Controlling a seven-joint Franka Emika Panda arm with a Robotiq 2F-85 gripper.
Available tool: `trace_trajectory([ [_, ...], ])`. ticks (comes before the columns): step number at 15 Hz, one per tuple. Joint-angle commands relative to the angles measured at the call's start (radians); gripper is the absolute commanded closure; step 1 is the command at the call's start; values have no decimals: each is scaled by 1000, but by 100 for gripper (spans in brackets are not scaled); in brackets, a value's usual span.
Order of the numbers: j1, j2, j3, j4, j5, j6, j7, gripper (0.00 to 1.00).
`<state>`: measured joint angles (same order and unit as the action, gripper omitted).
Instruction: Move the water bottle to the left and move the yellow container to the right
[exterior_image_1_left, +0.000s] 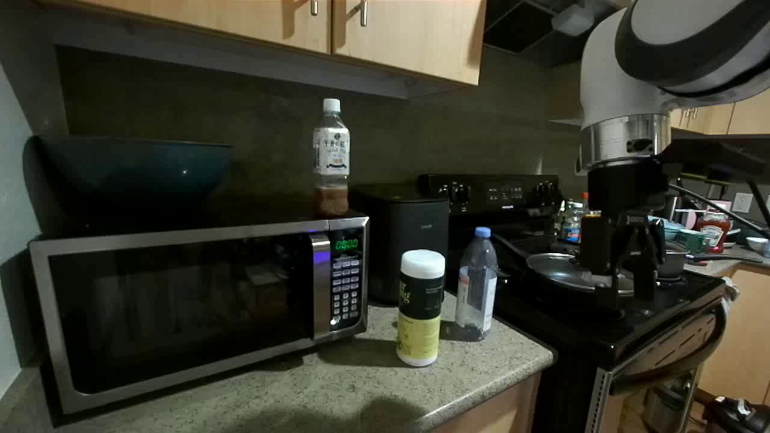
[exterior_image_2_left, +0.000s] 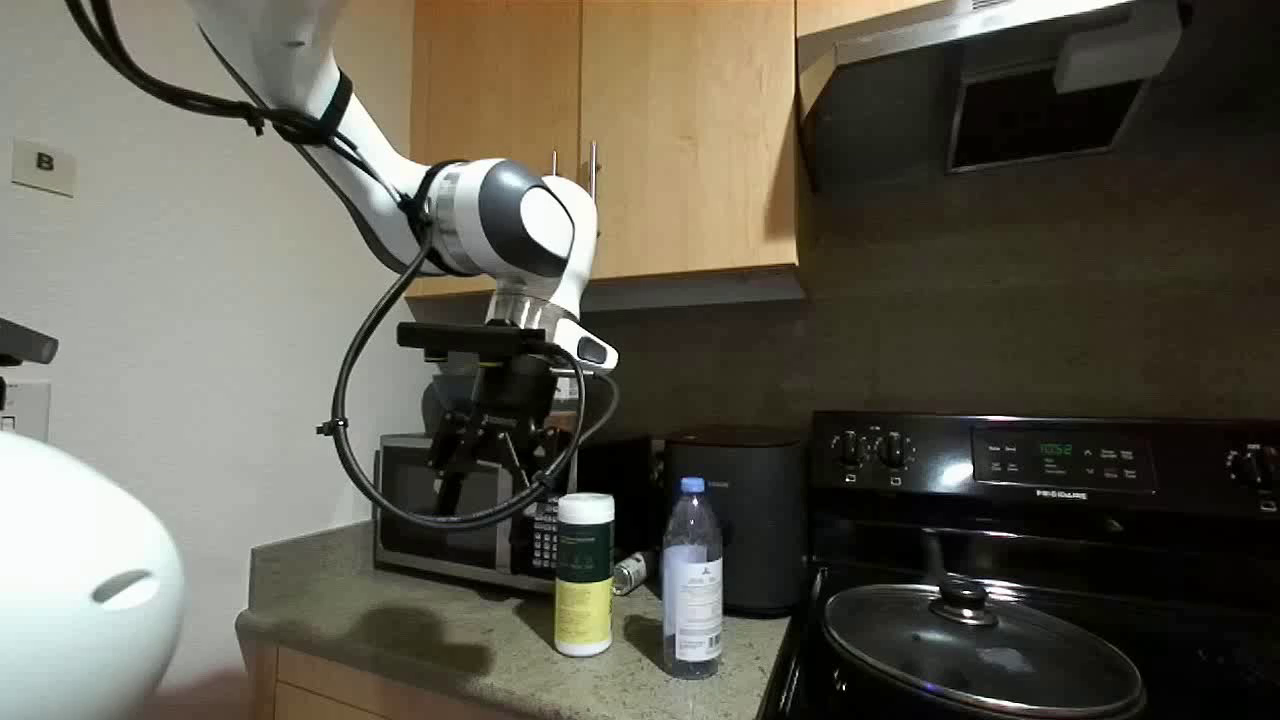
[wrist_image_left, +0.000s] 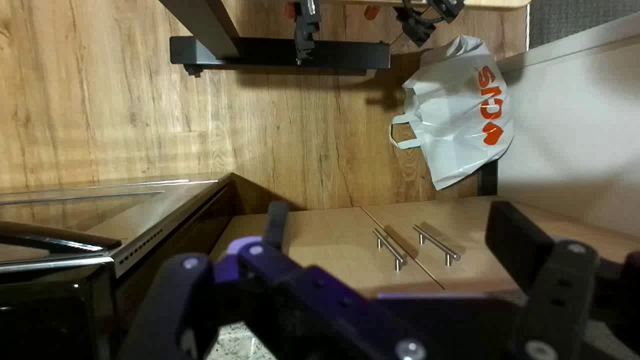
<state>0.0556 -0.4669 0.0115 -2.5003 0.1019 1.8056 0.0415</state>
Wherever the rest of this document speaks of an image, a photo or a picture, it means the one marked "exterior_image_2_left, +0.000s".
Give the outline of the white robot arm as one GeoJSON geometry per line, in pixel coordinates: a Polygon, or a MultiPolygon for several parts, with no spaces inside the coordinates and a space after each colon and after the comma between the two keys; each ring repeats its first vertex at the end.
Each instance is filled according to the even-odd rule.
{"type": "MultiPolygon", "coordinates": [[[[374,257],[406,283],[490,277],[490,317],[424,333],[439,355],[473,355],[479,384],[443,420],[466,460],[505,449],[519,492],[466,513],[466,533],[536,506],[563,472],[536,460],[559,382],[592,382],[620,352],[579,323],[596,262],[596,199],[569,177],[513,160],[413,160],[333,56],[343,0],[189,0],[195,32],[241,85],[209,95],[143,72],[114,0],[64,0],[90,50],[143,95],[275,133],[336,193],[374,257]]],[[[130,720],[171,665],[185,570],[163,522],[74,453],[0,433],[0,720],[130,720]]]]}

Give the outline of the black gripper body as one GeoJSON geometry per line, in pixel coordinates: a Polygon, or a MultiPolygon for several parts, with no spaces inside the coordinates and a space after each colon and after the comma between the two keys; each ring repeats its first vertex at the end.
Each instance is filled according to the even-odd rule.
{"type": "Polygon", "coordinates": [[[406,321],[398,344],[437,365],[424,427],[439,460],[476,460],[498,449],[513,449],[519,460],[548,453],[555,371],[569,355],[540,333],[406,321]]]}

